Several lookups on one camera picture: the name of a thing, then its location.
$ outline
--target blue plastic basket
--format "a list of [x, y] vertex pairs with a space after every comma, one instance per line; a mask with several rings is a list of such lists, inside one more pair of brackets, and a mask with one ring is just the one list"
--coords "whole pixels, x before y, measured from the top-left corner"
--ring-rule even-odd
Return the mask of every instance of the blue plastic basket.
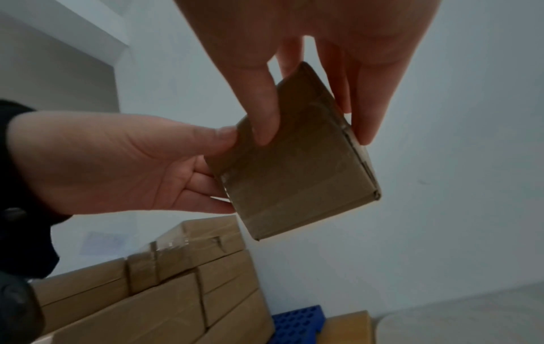
[[276, 332], [269, 344], [315, 344], [325, 323], [321, 306], [297, 309], [272, 316]]

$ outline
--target hand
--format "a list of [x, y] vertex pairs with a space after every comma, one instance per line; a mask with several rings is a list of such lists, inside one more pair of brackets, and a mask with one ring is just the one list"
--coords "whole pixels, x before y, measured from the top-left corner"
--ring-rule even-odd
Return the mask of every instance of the hand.
[[233, 213], [202, 155], [236, 142], [219, 130], [158, 117], [34, 112], [8, 126], [11, 156], [31, 190], [60, 214], [124, 210]]
[[382, 122], [439, 0], [176, 0], [208, 55], [248, 113], [256, 142], [279, 128], [267, 62], [284, 77], [315, 37], [331, 90], [362, 145]]

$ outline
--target white wall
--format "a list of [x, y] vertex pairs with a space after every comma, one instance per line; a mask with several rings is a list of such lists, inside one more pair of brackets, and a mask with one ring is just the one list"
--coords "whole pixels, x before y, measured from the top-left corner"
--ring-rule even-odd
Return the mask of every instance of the white wall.
[[[274, 313], [319, 303], [377, 316], [544, 279], [543, 12], [541, 0], [443, 3], [369, 148], [383, 200], [248, 241]], [[171, 0], [135, 0], [125, 20], [124, 112], [242, 117]], [[139, 213], [140, 238], [198, 216]]]
[[[1, 99], [42, 110], [119, 111], [111, 66], [2, 14], [0, 47]], [[53, 274], [134, 249], [135, 221], [135, 213], [76, 216], [53, 227], [53, 245], [61, 257]], [[108, 249], [89, 247], [97, 239], [102, 246], [110, 244]]]

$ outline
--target black sleeve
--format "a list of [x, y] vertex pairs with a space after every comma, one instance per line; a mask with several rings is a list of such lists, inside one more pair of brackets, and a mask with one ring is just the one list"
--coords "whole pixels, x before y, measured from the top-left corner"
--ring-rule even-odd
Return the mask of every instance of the black sleeve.
[[0, 100], [0, 271], [24, 278], [45, 278], [58, 263], [51, 226], [69, 216], [45, 206], [27, 187], [7, 147], [7, 127], [33, 109]]

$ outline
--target small cardboard box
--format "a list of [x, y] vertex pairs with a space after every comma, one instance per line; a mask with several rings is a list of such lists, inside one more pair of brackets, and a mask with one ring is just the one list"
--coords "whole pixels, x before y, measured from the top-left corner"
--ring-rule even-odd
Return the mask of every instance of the small cardboard box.
[[126, 258], [132, 295], [159, 284], [155, 255], [156, 242], [153, 242]]
[[161, 281], [245, 249], [235, 215], [183, 221], [156, 240]]
[[257, 289], [259, 280], [254, 268], [250, 267], [233, 280], [202, 295], [206, 326], [214, 325]]
[[198, 266], [201, 293], [206, 294], [252, 268], [253, 261], [247, 250]]
[[274, 323], [260, 290], [225, 315], [195, 344], [265, 344]]
[[35, 281], [32, 287], [45, 317], [44, 334], [129, 296], [124, 259]]
[[43, 338], [52, 344], [191, 344], [205, 331], [188, 274], [120, 301]]
[[206, 157], [251, 236], [264, 239], [381, 197], [370, 159], [307, 63], [278, 85], [280, 128], [267, 146], [247, 117], [237, 144]]

